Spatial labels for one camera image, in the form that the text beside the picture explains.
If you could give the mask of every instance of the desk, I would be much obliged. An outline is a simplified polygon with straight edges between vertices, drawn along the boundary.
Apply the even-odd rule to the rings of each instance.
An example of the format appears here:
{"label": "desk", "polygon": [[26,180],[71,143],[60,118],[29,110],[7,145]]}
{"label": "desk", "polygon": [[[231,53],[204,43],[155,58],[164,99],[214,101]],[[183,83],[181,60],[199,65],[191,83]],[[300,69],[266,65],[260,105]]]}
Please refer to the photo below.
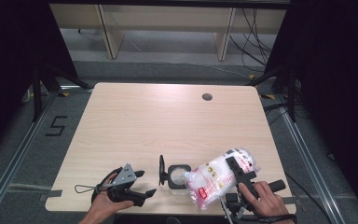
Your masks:
{"label": "desk", "polygon": [[[202,98],[212,95],[211,101]],[[158,185],[158,159],[166,168],[188,164],[193,169],[234,147],[247,148],[261,167],[255,180],[286,178],[254,87],[99,83],[48,198],[49,211],[88,211],[91,192],[77,194],[77,184],[95,186],[105,175],[130,163],[145,170],[132,190],[157,189],[144,206],[121,211],[129,214],[223,215],[220,203],[198,211],[189,195],[174,196],[168,185]],[[279,192],[291,197],[290,189]],[[294,204],[288,204],[291,213]]]}

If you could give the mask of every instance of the plastic package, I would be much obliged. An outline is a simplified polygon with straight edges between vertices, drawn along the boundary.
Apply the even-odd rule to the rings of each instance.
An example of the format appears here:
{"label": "plastic package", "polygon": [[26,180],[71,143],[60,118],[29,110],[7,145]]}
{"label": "plastic package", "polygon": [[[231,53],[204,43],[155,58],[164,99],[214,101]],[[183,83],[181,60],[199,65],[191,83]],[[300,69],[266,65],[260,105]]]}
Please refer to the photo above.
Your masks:
{"label": "plastic package", "polygon": [[233,148],[195,170],[185,172],[187,190],[199,209],[206,210],[211,203],[237,185],[235,175],[226,162],[229,157],[234,157],[245,173],[259,170],[255,159],[247,150]]}

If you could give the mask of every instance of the hand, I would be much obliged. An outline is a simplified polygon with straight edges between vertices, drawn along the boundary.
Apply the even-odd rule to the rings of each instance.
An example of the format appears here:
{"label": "hand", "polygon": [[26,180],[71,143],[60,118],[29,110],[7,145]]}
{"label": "hand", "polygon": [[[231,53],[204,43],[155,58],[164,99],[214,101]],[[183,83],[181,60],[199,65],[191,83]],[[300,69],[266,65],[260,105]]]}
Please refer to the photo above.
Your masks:
{"label": "hand", "polygon": [[[275,217],[288,215],[286,206],[281,196],[274,194],[267,182],[254,183],[255,191],[259,195],[259,200],[242,183],[238,185],[243,197],[255,208],[255,215],[259,217]],[[293,220],[285,220],[275,223],[294,223]]]}
{"label": "hand", "polygon": [[[105,184],[109,183],[117,174],[112,174],[107,178]],[[79,222],[80,224],[94,224],[101,223],[118,210],[126,209],[133,206],[132,201],[124,201],[121,203],[114,203],[110,201],[105,189],[95,197],[86,216]]]}

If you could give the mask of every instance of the person's right hand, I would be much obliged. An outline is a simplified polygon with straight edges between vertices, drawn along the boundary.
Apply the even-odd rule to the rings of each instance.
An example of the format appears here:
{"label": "person's right hand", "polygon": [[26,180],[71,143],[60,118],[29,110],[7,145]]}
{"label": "person's right hand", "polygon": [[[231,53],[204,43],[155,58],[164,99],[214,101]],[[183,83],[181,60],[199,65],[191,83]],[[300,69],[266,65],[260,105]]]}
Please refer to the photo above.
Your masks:
{"label": "person's right hand", "polygon": [[[276,217],[288,215],[286,206],[281,196],[274,194],[267,182],[254,183],[255,191],[259,199],[251,193],[242,183],[238,185],[243,197],[255,208],[254,213],[259,217]],[[294,223],[293,220],[285,220],[276,223]]]}

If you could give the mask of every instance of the light wood surface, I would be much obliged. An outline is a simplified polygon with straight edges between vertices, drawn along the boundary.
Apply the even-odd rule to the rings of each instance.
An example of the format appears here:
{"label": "light wood surface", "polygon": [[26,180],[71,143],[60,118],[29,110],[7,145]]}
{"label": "light wood surface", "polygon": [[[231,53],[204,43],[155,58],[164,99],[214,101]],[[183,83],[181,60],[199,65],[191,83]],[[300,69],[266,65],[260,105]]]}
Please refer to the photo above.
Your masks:
{"label": "light wood surface", "polygon": [[[211,101],[202,99],[210,93]],[[282,179],[282,164],[253,87],[99,83],[63,161],[53,190],[62,196],[48,198],[49,211],[88,211],[91,191],[78,194],[74,186],[95,186],[113,169],[130,163],[144,170],[132,190],[157,189],[143,207],[121,213],[223,215],[219,202],[199,211],[189,195],[172,195],[168,183],[158,185],[158,159],[193,169],[234,147],[244,147],[261,171],[257,180]],[[289,188],[279,194],[290,197]],[[296,207],[289,204],[294,213]]]}

